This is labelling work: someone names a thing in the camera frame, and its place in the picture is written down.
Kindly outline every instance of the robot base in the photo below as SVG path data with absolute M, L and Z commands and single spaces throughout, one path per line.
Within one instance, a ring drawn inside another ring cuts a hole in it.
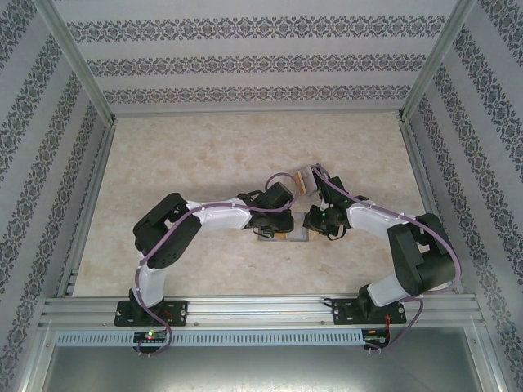
M 150 317 L 136 301 L 132 290 L 129 291 L 130 300 L 120 301 L 116 308 L 114 326 L 116 327 L 161 327 L 158 321 Z M 184 327 L 187 320 L 187 301 L 162 300 L 159 304 L 150 307 L 150 310 L 166 321 L 171 327 Z
M 355 298 L 325 298 L 324 304 L 333 310 L 333 321 L 335 325 L 371 325 L 384 324 L 389 320 L 390 324 L 405 324 L 405 309 L 400 302 L 393 302 L 382 308 L 374 308 L 365 316 L 360 303 Z

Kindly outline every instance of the robotic arm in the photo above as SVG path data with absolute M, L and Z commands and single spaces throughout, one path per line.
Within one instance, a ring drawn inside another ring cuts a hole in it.
M 367 317 L 377 308 L 389 305 L 409 296 L 445 285 L 454 280 L 456 271 L 449 252 L 429 233 L 416 225 L 390 216 L 376 209 L 350 200 L 327 185 L 317 174 L 315 183 L 320 190 L 321 206 L 312 206 L 304 220 L 304 226 L 331 239 L 340 229 L 343 237 L 350 229 L 362 229 L 379 238 L 388 240 L 391 246 L 394 273 L 378 282 L 362 287 L 358 303 Z M 329 179 L 331 184 L 343 189 L 339 177 Z M 373 205 L 366 197 L 361 201 Z M 409 216 L 438 233 L 447 243 L 449 239 L 439 219 L 430 213 Z M 428 246 L 422 252 L 419 246 Z
M 139 287 L 142 300 L 148 308 L 163 299 L 163 285 L 167 267 L 177 261 L 197 233 L 219 229 L 255 229 L 264 233 L 290 233 L 294 220 L 290 209 L 282 212 L 249 211 L 246 207 L 274 209 L 283 207 L 293 195 L 276 182 L 267 191 L 239 194 L 225 202 L 197 203 L 184 200 L 180 194 L 169 194 L 145 215 L 134 227 L 136 249 L 147 255 L 168 232 L 168 222 L 176 222 L 183 214 L 196 207 L 198 212 L 184 219 L 163 246 L 141 268 Z M 136 300 L 136 284 L 132 288 Z

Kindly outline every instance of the cable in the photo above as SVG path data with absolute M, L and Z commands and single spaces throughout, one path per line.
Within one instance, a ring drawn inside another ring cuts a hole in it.
M 358 203 L 358 204 L 361 204 L 362 206 L 364 207 L 367 207 L 367 208 L 373 208 L 377 211 L 380 211 L 380 212 L 383 212 L 385 214 L 387 214 L 388 216 L 392 216 L 394 218 L 398 218 L 398 219 L 401 219 L 403 221 L 407 221 L 409 223 L 412 223 L 413 225 L 416 225 L 417 227 L 419 227 L 420 229 L 423 229 L 425 232 L 429 233 L 432 237 L 434 237 L 434 239 L 440 243 L 446 250 L 447 252 L 449 253 L 450 255 L 450 258 L 452 259 L 452 262 L 454 263 L 454 268 L 455 268 L 455 275 L 454 275 L 454 280 L 452 281 L 452 283 L 448 286 L 448 287 L 445 287 L 445 288 L 442 288 L 440 290 L 434 290 L 434 291 L 428 291 L 426 292 L 426 294 L 430 294 L 430 295 L 434 295 L 434 294 L 441 294 L 443 292 L 448 292 L 450 290 L 453 290 L 459 283 L 459 279 L 461 278 L 461 265 L 459 264 L 459 259 L 458 259 L 458 256 L 456 255 L 456 253 L 454 252 L 454 249 L 437 233 L 435 232 L 434 230 L 428 228 L 427 226 L 425 226 L 423 223 L 420 223 L 418 222 L 417 220 L 415 219 L 412 219 L 408 216 L 405 216 L 403 214 L 398 214 L 397 212 L 393 212 L 391 210 L 388 210 L 386 208 L 383 208 L 383 207 L 379 207 L 377 206 L 376 204 L 371 204 L 371 203 L 367 203 L 365 202 L 364 200 L 359 200 L 358 198 L 352 196 L 351 194 L 347 193 L 345 190 L 337 187 L 335 184 L 333 184 L 332 182 L 330 182 L 327 178 L 325 178 L 321 171 L 323 173 L 326 173 L 326 175 L 328 176 L 329 174 L 327 173 L 327 171 L 325 169 L 323 169 L 323 167 L 318 163 L 316 165 L 314 165 L 312 167 L 312 170 L 314 171 L 314 173 L 325 183 L 327 184 L 328 186 L 330 186 L 332 189 L 336 190 L 338 193 L 348 197 L 350 200 L 352 200 L 353 202 L 355 203 Z M 383 349 L 380 349 L 380 353 L 382 350 L 389 350 L 391 347 L 393 347 L 395 344 L 397 344 L 398 341 L 400 341 L 401 339 L 404 338 L 405 334 L 410 330 L 410 328 L 412 328 L 412 326 L 414 325 L 414 323 L 416 323 L 416 321 L 418 320 L 420 314 L 422 313 L 423 311 L 423 300 L 421 298 L 416 298 L 416 297 L 408 297 L 408 298 L 405 298 L 402 300 L 403 302 L 413 302 L 413 301 L 416 301 L 416 302 L 419 302 L 419 309 L 418 309 L 418 312 L 414 315 L 414 317 L 412 318 L 412 320 L 410 320 L 410 323 L 409 325 L 403 330 L 403 332 L 392 342 L 390 343 L 387 347 L 383 348 Z
M 392 216 L 393 218 L 397 218 L 397 219 L 401 219 L 403 221 L 407 221 L 409 223 L 412 223 L 413 225 L 416 225 L 417 227 L 419 227 L 420 229 L 423 229 L 425 232 L 429 233 L 432 237 L 434 237 L 434 239 L 440 243 L 445 249 L 446 251 L 449 253 L 450 255 L 450 258 L 452 259 L 452 262 L 454 263 L 454 268 L 455 268 L 455 271 L 456 271 L 456 275 L 454 275 L 454 280 L 452 281 L 452 283 L 448 286 L 448 287 L 445 287 L 445 288 L 442 288 L 440 290 L 434 290 L 434 291 L 428 291 L 426 292 L 426 294 L 430 294 L 430 295 L 433 295 L 433 294 L 441 294 L 441 293 L 444 293 L 444 292 L 449 292 L 451 290 L 453 290 L 456 286 L 458 286 L 458 283 L 459 283 L 459 279 L 461 278 L 461 265 L 459 264 L 459 259 L 458 259 L 458 256 L 456 255 L 456 253 L 454 252 L 454 249 L 436 232 L 434 231 L 433 229 L 430 229 L 428 228 L 427 226 L 425 226 L 423 223 L 420 223 L 418 222 L 417 220 L 415 219 L 412 219 L 408 216 L 405 216 L 403 214 L 398 214 L 397 212 L 393 212 L 391 210 L 387 210 L 386 208 L 383 208 L 383 207 L 379 207 L 377 206 L 376 204 L 371 204 L 371 203 L 367 203 L 365 202 L 364 200 L 359 200 L 358 198 L 356 198 L 355 196 L 352 196 L 351 194 L 347 193 L 345 190 L 337 187 L 335 184 L 333 184 L 332 182 L 330 182 L 328 179 L 326 179 L 321 173 L 320 171 L 323 170 L 324 172 L 325 169 L 322 168 L 322 166 L 318 163 L 316 165 L 314 165 L 312 167 L 312 170 L 314 171 L 314 173 L 325 183 L 327 184 L 328 186 L 330 186 L 332 189 L 336 190 L 337 192 L 339 192 L 340 194 L 348 197 L 350 200 L 352 200 L 353 202 L 355 203 L 358 203 L 358 204 L 361 204 L 362 206 L 364 207 L 367 207 L 367 208 L 373 208 L 374 210 L 377 210 L 377 211 L 380 211 L 380 212 L 383 212 L 385 214 L 387 214 L 388 216 Z
M 410 328 L 412 328 L 412 326 L 418 321 L 419 316 L 421 315 L 421 313 L 423 311 L 423 299 L 410 297 L 410 298 L 404 299 L 403 302 L 419 302 L 418 311 L 416 312 L 414 317 L 412 317 L 412 320 L 410 320 L 409 325 L 407 325 L 407 327 L 405 327 L 405 329 L 403 331 L 401 331 L 400 335 L 398 335 L 398 337 L 395 340 L 393 340 L 391 343 L 389 343 L 385 347 L 378 347 L 377 345 L 374 345 L 374 344 L 368 343 L 368 342 L 365 342 L 365 345 L 368 345 L 368 346 L 372 347 L 373 349 L 377 350 L 379 353 L 382 353 L 382 351 L 390 350 L 391 347 L 396 345 L 398 343 L 398 341 L 400 341 L 401 339 L 403 339 L 405 337 L 407 332 L 410 331 Z
M 294 184 L 296 185 L 296 189 L 299 189 L 299 184 L 297 182 L 297 179 L 288 173 L 274 174 L 266 182 L 266 187 L 268 186 L 269 182 L 271 180 L 273 180 L 274 178 L 276 178 L 277 176 L 288 176 L 288 177 L 292 178 L 294 180 Z M 136 351 L 138 352 L 138 355 L 140 355 L 140 356 L 144 355 L 149 358 L 153 357 L 155 355 L 158 355 L 158 354 L 161 354 L 162 352 L 164 352 L 172 343 L 172 329 L 171 329 L 171 326 L 169 325 L 169 323 L 164 321 L 162 318 L 158 317 L 145 305 L 145 302 L 140 293 L 140 272 L 141 272 L 142 267 L 145 265 L 145 263 L 147 263 L 147 261 L 149 261 L 149 259 L 152 256 L 154 256 L 154 254 L 165 244 L 165 242 L 169 239 L 169 237 L 172 235 L 172 233 L 174 233 L 174 231 L 178 228 L 178 226 L 181 225 L 181 223 L 185 219 L 187 219 L 189 216 L 193 215 L 194 213 L 196 213 L 198 211 L 201 211 L 206 208 L 213 208 L 213 207 L 236 207 L 236 208 L 242 208 L 242 209 L 248 210 L 248 211 L 267 212 L 267 213 L 282 212 L 282 211 L 289 209 L 297 201 L 297 198 L 298 198 L 298 196 L 296 193 L 293 195 L 293 200 L 291 200 L 290 202 L 288 202 L 287 204 L 285 204 L 283 207 L 280 207 L 280 208 L 258 208 L 258 207 L 250 207 L 250 206 L 245 206 L 243 204 L 234 204 L 234 203 L 208 203 L 203 206 L 195 207 L 192 210 L 189 210 L 188 212 L 183 214 L 180 217 L 180 219 L 178 219 L 176 222 L 174 222 L 172 224 L 172 226 L 169 228 L 169 230 L 167 231 L 167 233 L 162 237 L 162 239 L 160 239 L 158 241 L 158 243 L 150 250 L 150 252 L 148 252 L 145 255 L 145 257 L 140 260 L 140 262 L 138 263 L 138 268 L 136 269 L 136 273 L 134 274 L 134 283 L 135 283 L 135 287 L 136 287 L 136 300 L 138 301 L 140 306 L 144 309 L 144 311 L 150 317 L 152 317 L 154 320 L 156 320 L 157 322 L 159 322 L 160 324 L 162 324 L 165 327 L 165 330 L 166 330 L 169 338 L 165 345 L 163 345 L 162 347 L 157 349 L 154 353 L 148 353 L 148 354 L 140 351 L 140 347 L 141 347 L 141 344 L 143 343 L 143 341 L 139 341 L 138 345 L 136 346 Z

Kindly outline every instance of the damask wallpaper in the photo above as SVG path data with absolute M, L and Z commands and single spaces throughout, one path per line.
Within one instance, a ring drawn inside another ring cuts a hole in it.
M 0 390 L 54 296 L 105 124 L 30 0 L 0 4 Z
M 504 376 L 523 390 L 523 10 L 472 9 L 410 119 Z
M 400 109 L 456 0 L 56 1 L 116 114 Z

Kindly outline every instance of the marble floor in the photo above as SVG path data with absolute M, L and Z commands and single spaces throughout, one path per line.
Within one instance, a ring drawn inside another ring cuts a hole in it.
M 353 194 L 423 213 L 393 113 L 120 119 L 74 296 L 127 295 L 138 262 L 132 227 L 166 194 L 227 200 L 312 163 L 340 176 Z M 308 211 L 311 201 L 293 210 Z M 309 239 L 260 242 L 250 230 L 198 235 L 170 267 L 166 294 L 354 293 L 392 271 L 388 243 L 370 234 Z

